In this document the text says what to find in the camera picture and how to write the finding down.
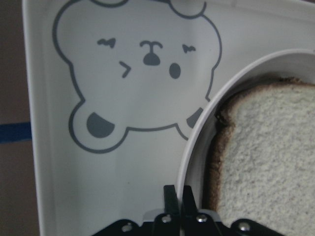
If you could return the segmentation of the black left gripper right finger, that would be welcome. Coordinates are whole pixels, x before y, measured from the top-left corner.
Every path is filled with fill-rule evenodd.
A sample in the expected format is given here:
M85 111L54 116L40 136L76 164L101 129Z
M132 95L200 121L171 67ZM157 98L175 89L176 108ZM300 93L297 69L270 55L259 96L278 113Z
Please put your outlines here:
M182 217L192 218L197 214L197 207L193 196L192 188L189 185L185 185L182 195Z

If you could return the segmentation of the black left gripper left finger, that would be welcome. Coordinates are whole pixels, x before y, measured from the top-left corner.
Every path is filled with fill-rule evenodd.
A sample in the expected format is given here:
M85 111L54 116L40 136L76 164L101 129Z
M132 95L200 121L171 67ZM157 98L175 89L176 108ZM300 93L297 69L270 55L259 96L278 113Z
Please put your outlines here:
M173 216L179 216L179 203L174 185L165 185L164 191L164 212Z

